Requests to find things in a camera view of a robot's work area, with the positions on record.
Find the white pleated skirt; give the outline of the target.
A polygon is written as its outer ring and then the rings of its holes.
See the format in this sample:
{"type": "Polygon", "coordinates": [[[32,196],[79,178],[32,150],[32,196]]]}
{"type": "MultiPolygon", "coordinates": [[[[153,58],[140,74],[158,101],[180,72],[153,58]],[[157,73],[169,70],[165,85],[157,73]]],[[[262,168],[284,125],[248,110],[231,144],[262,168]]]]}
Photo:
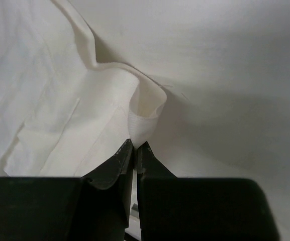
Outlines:
{"type": "Polygon", "coordinates": [[[189,22],[186,1],[0,1],[0,176],[82,176],[126,139],[179,169],[170,84],[139,56],[189,22]]]}

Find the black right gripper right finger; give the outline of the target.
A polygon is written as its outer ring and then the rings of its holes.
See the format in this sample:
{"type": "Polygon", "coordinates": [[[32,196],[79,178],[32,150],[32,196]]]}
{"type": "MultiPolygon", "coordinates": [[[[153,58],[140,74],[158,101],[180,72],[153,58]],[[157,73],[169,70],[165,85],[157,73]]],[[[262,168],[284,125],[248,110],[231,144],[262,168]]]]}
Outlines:
{"type": "Polygon", "coordinates": [[[246,178],[180,178],[137,150],[142,240],[279,240],[266,196],[246,178]]]}

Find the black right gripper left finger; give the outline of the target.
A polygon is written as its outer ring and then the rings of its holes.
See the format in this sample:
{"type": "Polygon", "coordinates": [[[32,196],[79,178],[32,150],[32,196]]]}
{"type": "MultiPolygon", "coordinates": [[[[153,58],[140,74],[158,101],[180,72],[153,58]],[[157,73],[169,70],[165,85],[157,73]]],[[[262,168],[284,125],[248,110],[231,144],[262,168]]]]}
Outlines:
{"type": "Polygon", "coordinates": [[[133,145],[82,177],[0,177],[0,240],[123,240],[133,145]]]}

